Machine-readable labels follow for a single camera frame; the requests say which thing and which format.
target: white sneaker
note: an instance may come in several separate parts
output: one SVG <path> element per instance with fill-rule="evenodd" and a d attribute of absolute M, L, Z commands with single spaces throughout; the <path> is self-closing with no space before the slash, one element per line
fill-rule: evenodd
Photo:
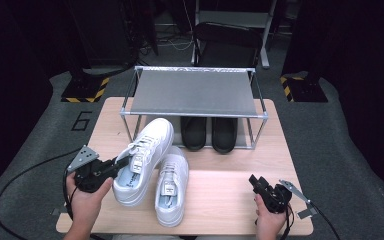
<path fill-rule="evenodd" d="M 145 196 L 152 172 L 173 143 L 173 125 L 164 118 L 148 123 L 117 157 L 129 156 L 130 163 L 114 179 L 113 192 L 124 206 L 139 205 Z"/>
<path fill-rule="evenodd" d="M 161 162 L 155 194 L 155 210 L 161 225 L 175 227 L 182 221 L 188 177 L 189 165 L 182 150 L 170 147 Z"/>

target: black cable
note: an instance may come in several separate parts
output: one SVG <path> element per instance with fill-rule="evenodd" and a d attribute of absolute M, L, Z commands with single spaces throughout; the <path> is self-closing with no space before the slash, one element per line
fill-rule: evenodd
<path fill-rule="evenodd" d="M 97 236 L 97 235 L 94 235 L 94 234 L 91 234 L 91 235 L 90 235 L 90 238 L 92 238 L 92 239 L 96 239 L 96 240 L 105 240 L 105 238 L 101 238 L 101 237 L 99 237 L 99 236 Z"/>
<path fill-rule="evenodd" d="M 288 208 L 289 208 L 289 210 L 291 210 L 291 213 L 292 213 L 291 214 L 292 215 L 292 222 L 291 222 L 291 225 L 289 225 L 289 227 L 291 228 L 294 225 L 294 222 L 295 222 L 295 215 L 293 214 L 291 205 L 288 205 Z"/>
<path fill-rule="evenodd" d="M 316 207 L 316 205 L 314 205 L 313 202 L 310 202 L 310 205 L 313 206 L 317 210 L 317 212 L 324 218 L 324 220 L 327 222 L 327 224 L 329 224 L 330 228 L 332 229 L 333 233 L 336 236 L 336 239 L 340 240 L 341 238 L 339 237 L 339 235 L 336 232 L 335 228 L 333 227 L 332 223 L 327 219 L 327 217 L 322 213 L 322 211 L 320 211 L 320 209 L 318 207 Z"/>
<path fill-rule="evenodd" d="M 283 232 L 282 236 L 280 237 L 280 240 L 285 240 L 286 237 L 288 237 L 288 235 L 289 235 L 289 231 L 291 230 L 292 225 L 294 224 L 295 217 L 293 217 L 293 221 L 292 221 L 291 225 L 289 225 L 289 211 L 288 210 L 289 210 L 289 208 L 291 208 L 291 212 L 292 212 L 292 207 L 289 206 L 289 201 L 286 201 L 285 195 L 283 195 L 283 192 L 281 190 L 279 190 L 279 193 L 280 193 L 280 196 L 282 196 L 283 205 L 286 205 L 286 208 L 285 208 L 286 228 L 285 228 L 285 231 Z"/>
<path fill-rule="evenodd" d="M 149 66 L 149 64 L 142 59 L 139 59 L 138 63 L 141 64 L 142 66 Z"/>
<path fill-rule="evenodd" d="M 70 155 L 70 154 L 73 154 L 73 153 L 75 153 L 75 152 L 78 152 L 80 149 L 81 149 L 81 148 L 77 148 L 77 149 L 75 149 L 75 150 L 73 150 L 73 151 L 70 151 L 70 152 L 68 152 L 68 153 L 61 154 L 61 155 L 58 155 L 58 156 L 56 156 L 56 157 L 47 159 L 47 160 L 45 160 L 45 161 L 43 161 L 43 162 L 40 162 L 40 163 L 38 163 L 38 164 L 35 164 L 35 165 L 33 165 L 33 166 L 27 168 L 26 170 L 22 171 L 21 173 L 17 174 L 15 177 L 13 177 L 11 180 L 9 180 L 9 182 L 7 182 L 7 184 L 5 184 L 5 186 L 3 187 L 3 189 L 2 189 L 1 192 L 0 192 L 0 199 L 1 199 L 2 195 L 3 195 L 3 193 L 5 192 L 5 190 L 8 188 L 8 186 L 11 185 L 12 182 L 14 182 L 17 178 L 19 178 L 20 176 L 22 176 L 22 175 L 25 174 L 26 172 L 28 172 L 28 171 L 30 171 L 30 170 L 36 168 L 36 167 L 39 167 L 39 166 L 41 166 L 41 165 L 43 165 L 43 164 L 45 164 L 45 163 L 48 163 L 48 162 L 51 162 L 51 161 L 56 160 L 56 159 L 58 159 L 58 158 L 62 158 L 62 157 L 68 156 L 68 155 Z M 26 238 L 24 238 L 24 237 L 18 235 L 17 233 L 15 233 L 15 232 L 12 231 L 11 229 L 9 229 L 7 226 L 5 226 L 5 224 L 2 223 L 1 219 L 0 219 L 0 227 L 3 228 L 6 232 L 8 232 L 9 234 L 11 234 L 12 236 L 18 238 L 18 239 L 23 239 L 23 240 L 26 239 Z"/>
<path fill-rule="evenodd" d="M 151 47 L 149 44 L 146 44 L 145 46 L 142 46 L 140 49 L 139 49 L 139 52 L 140 54 L 142 54 L 143 56 L 147 56 L 150 52 L 151 52 Z"/>
<path fill-rule="evenodd" d="M 68 198 L 67 194 L 67 173 L 68 166 L 71 165 L 71 161 L 68 162 L 67 166 L 64 168 L 64 174 L 62 176 L 62 194 L 64 196 L 65 208 L 67 209 L 67 214 L 70 216 L 71 220 L 73 220 L 73 210 L 71 209 L 71 199 Z"/>
<path fill-rule="evenodd" d="M 73 196 L 74 196 L 74 193 L 77 191 L 78 187 L 76 186 L 76 188 L 74 188 L 73 192 L 71 193 L 71 196 L 70 196 L 70 204 L 73 202 Z"/>

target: wrist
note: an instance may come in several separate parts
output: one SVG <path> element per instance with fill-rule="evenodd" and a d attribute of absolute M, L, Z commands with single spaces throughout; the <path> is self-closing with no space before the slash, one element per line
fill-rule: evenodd
<path fill-rule="evenodd" d="M 265 232 L 262 235 L 257 236 L 257 240 L 276 240 L 277 234 Z"/>
<path fill-rule="evenodd" d="M 68 230 L 67 234 L 65 235 L 64 240 L 89 239 L 92 226 L 85 222 L 74 220 L 71 224 L 70 230 Z"/>

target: yellow and black hazard tape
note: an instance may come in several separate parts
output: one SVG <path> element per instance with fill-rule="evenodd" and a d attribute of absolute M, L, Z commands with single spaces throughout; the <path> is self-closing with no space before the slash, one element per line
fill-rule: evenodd
<path fill-rule="evenodd" d="M 109 78 L 105 78 L 101 86 L 99 86 L 98 92 L 96 93 L 95 97 L 92 98 L 61 98 L 61 102 L 99 102 L 102 95 L 104 94 L 105 88 L 107 87 L 108 82 L 110 81 Z"/>
<path fill-rule="evenodd" d="M 292 96 L 291 89 L 288 85 L 288 79 L 291 80 L 304 80 L 302 77 L 280 77 L 280 82 L 282 83 L 283 90 L 285 92 L 286 98 L 288 99 L 288 102 L 294 102 L 294 96 Z"/>

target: black shoe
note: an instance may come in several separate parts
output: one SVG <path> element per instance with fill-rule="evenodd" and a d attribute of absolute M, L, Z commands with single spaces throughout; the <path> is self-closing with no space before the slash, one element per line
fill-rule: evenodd
<path fill-rule="evenodd" d="M 205 146 L 207 141 L 207 118 L 180 117 L 180 129 L 183 145 L 192 151 Z"/>
<path fill-rule="evenodd" d="M 219 153 L 228 153 L 235 148 L 238 132 L 237 118 L 212 118 L 213 148 Z"/>

